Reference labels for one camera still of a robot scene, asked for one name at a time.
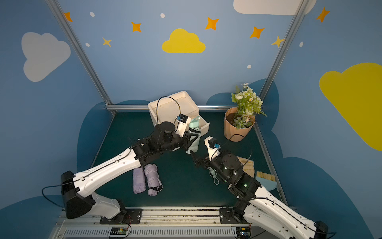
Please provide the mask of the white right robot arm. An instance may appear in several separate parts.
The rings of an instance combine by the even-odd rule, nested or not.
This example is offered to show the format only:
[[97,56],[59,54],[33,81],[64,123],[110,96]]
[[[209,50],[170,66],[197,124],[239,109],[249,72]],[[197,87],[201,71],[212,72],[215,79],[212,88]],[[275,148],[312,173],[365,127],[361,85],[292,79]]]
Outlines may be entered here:
[[279,239],[326,239],[328,226],[314,222],[274,197],[259,181],[244,172],[239,158],[229,152],[212,154],[212,159],[191,152],[196,166],[211,168],[218,179],[227,183],[238,199],[234,211],[249,224],[256,225]]

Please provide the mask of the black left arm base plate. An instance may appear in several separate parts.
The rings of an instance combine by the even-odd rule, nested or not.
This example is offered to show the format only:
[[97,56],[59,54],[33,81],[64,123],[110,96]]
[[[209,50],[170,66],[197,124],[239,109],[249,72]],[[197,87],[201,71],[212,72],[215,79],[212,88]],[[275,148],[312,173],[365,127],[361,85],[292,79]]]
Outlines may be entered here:
[[112,219],[107,219],[106,217],[101,217],[101,225],[139,225],[142,217],[142,209],[133,208],[133,209],[122,209]]

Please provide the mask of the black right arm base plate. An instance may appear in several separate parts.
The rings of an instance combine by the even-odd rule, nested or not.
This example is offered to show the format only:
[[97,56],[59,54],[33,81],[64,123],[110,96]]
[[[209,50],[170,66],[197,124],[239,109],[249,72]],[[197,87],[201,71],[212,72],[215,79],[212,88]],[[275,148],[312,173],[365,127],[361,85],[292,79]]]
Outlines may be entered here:
[[237,213],[233,208],[220,208],[219,216],[221,224],[247,224],[243,216]]

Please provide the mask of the mint green umbrella with loop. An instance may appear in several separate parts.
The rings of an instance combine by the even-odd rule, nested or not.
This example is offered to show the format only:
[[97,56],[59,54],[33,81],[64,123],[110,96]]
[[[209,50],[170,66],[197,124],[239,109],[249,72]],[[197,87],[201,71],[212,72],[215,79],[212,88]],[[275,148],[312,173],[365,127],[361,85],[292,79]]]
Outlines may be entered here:
[[209,171],[209,175],[210,177],[213,178],[213,182],[215,185],[219,185],[220,184],[220,181],[217,177],[217,174],[216,174],[216,171],[214,169],[212,169],[211,167],[208,168],[208,171]]

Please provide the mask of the lilac umbrella with strap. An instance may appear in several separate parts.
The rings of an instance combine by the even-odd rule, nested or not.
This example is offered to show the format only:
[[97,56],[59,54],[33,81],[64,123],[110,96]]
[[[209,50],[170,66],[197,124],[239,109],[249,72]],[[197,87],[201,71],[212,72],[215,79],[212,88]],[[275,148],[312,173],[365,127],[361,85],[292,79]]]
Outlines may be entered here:
[[135,168],[133,170],[133,193],[140,194],[146,191],[145,174],[142,167]]

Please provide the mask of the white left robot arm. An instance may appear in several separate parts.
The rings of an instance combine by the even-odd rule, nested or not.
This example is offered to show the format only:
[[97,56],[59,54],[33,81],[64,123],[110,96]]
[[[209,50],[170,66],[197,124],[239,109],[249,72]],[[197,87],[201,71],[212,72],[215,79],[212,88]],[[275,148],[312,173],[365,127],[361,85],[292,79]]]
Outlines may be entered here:
[[165,121],[154,127],[151,135],[133,143],[112,159],[74,174],[67,171],[61,175],[61,193],[67,219],[81,216],[101,216],[111,224],[122,224],[128,214],[124,204],[96,193],[96,190],[114,178],[141,166],[146,166],[164,152],[179,148],[188,150],[199,137],[188,132],[180,123],[176,127]]

